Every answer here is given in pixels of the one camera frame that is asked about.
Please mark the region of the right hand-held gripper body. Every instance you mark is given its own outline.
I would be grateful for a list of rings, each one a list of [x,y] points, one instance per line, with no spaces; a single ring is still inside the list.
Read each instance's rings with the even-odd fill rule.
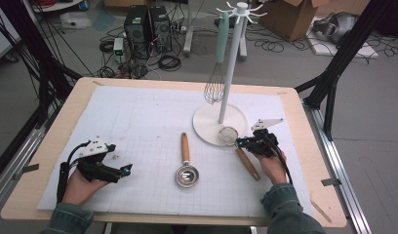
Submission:
[[[251,153],[263,155],[267,158],[279,156],[277,137],[274,133],[271,133],[268,128],[282,122],[282,118],[258,119],[251,127],[254,136],[249,138],[246,149]]]

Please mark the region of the white flat board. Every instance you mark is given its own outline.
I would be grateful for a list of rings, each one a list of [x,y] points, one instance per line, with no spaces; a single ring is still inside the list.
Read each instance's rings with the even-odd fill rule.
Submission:
[[[309,25],[306,31],[306,40],[313,53],[316,56],[333,57],[338,51],[337,46],[323,36],[321,32],[314,32],[312,28],[313,24]],[[359,59],[376,59],[378,53],[368,43],[364,43],[355,57]]]

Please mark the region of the white stand legs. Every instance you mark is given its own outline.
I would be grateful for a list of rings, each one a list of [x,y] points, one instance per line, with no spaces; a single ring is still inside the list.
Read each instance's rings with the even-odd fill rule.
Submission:
[[[187,26],[185,31],[185,40],[183,44],[183,52],[186,57],[189,56],[191,52],[192,38],[193,38],[193,0],[187,0]],[[244,19],[242,31],[239,39],[239,59],[245,61],[247,59],[247,46],[246,46],[246,29],[247,25],[250,21],[248,19]]]

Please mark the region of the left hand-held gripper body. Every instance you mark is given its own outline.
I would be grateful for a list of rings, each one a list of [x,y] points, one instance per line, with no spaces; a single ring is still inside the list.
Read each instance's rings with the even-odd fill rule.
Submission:
[[[91,139],[77,158],[77,169],[88,180],[103,180],[116,183],[121,177],[119,170],[106,166],[102,161],[106,156],[106,143],[96,136]]]

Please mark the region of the black metal frame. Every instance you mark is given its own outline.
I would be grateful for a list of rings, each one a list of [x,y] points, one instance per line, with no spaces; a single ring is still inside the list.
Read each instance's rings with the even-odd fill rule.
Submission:
[[[55,100],[65,102],[70,95],[73,86],[68,82],[68,77],[78,81],[82,75],[63,65],[51,53],[21,0],[0,0],[0,9],[33,57],[29,59],[24,56],[23,49],[0,22],[0,32],[19,53],[30,77],[39,83],[39,105],[34,114],[37,124],[41,126],[49,118],[50,105]]]
[[[327,99],[322,127],[327,140],[333,141],[334,106],[341,74],[352,62],[372,31],[397,2],[398,0],[370,0],[326,69],[317,77],[295,87],[298,93],[312,88],[310,95],[303,100],[303,103],[311,109],[319,109],[324,98]]]

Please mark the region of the aluminium rail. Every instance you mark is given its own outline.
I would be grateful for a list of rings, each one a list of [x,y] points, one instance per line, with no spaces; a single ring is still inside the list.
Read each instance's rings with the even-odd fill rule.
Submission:
[[[0,156],[0,206],[18,182],[13,180],[13,174],[29,166],[59,112],[58,107],[50,107],[48,117],[40,122],[39,109],[36,109]]]
[[[341,182],[341,185],[333,186],[333,188],[337,190],[339,197],[342,199],[345,219],[349,221],[356,234],[372,234],[370,225],[340,159],[337,147],[332,140],[328,139],[323,130],[325,118],[319,109],[313,109],[307,104],[302,107],[310,121],[314,134],[318,136],[318,145],[324,152],[326,166],[331,174],[329,178],[338,178]]]

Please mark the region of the metal scoop with wooden handle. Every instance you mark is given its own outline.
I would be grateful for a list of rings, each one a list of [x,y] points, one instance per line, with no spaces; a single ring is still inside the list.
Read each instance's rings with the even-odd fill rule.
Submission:
[[[181,134],[181,160],[182,166],[177,169],[175,179],[179,186],[193,187],[199,180],[199,172],[190,165],[190,154],[187,133]]]

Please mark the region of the person's right hand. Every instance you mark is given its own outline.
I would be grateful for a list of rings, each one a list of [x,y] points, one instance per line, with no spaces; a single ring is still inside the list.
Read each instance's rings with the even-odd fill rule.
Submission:
[[[273,185],[280,183],[287,183],[286,171],[277,157],[267,158],[262,155],[255,154],[259,160],[263,172],[268,176]]]

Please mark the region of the grey bag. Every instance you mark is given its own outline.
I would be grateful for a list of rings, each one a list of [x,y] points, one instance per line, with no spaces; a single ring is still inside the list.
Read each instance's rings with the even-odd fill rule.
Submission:
[[[330,13],[327,17],[316,20],[312,30],[320,32],[332,43],[337,44],[353,28],[357,20],[357,16],[347,12]]]

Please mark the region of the small white power box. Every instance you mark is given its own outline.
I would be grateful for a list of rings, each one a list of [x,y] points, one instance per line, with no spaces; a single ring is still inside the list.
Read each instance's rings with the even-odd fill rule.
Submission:
[[[124,39],[123,38],[115,38],[114,39],[113,52],[116,56],[124,55]]]

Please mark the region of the whisk with mint green handle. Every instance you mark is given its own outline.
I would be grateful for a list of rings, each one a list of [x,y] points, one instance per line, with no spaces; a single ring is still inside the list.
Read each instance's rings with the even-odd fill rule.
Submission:
[[[224,60],[224,53],[229,31],[228,13],[222,13],[219,17],[219,30],[217,40],[217,51],[213,72],[204,89],[204,99],[209,104],[222,101],[224,92],[224,76],[221,67]]]

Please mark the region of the mesh strainer with wooden handle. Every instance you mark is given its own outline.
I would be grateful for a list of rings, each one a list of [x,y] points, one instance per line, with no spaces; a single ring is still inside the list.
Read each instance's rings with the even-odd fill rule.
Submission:
[[[236,139],[239,137],[238,132],[232,127],[222,127],[219,130],[219,141],[224,145],[235,146],[235,152],[245,169],[255,181],[260,180],[260,175],[255,168],[254,164],[248,158],[246,153],[236,145]]]

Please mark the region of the clear plastic bag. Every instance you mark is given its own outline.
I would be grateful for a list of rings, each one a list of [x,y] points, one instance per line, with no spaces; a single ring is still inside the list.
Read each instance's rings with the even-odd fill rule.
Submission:
[[[69,12],[60,15],[63,28],[84,29],[91,26],[91,21],[84,12]]]

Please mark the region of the white utensil rack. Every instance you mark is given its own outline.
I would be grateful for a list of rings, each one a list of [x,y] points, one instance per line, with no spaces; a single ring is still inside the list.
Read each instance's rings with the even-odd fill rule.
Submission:
[[[239,51],[239,39],[242,31],[244,19],[250,19],[250,16],[257,17],[256,10],[260,7],[251,8],[246,2],[238,2],[235,6],[231,6],[227,2],[229,10],[219,9],[220,14],[228,13],[230,18],[235,18],[235,26],[233,28],[232,42],[230,46],[229,59],[226,74],[224,76],[224,92],[222,101],[199,107],[193,116],[193,127],[196,134],[204,141],[217,145],[224,145],[219,141],[219,130],[222,127],[234,128],[239,137],[242,137],[248,131],[248,120],[246,115],[236,106],[228,103],[230,87],[233,79],[233,73]]]

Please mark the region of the white round table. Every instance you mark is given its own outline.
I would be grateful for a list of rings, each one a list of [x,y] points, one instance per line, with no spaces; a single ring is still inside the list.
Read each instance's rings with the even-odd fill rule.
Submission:
[[[71,2],[61,2],[57,1],[54,5],[52,6],[36,6],[34,4],[31,4],[31,8],[34,12],[38,13],[40,11],[42,12],[53,12],[53,11],[59,11],[63,9],[67,9],[73,6],[76,6],[83,2],[84,0],[72,0]]]

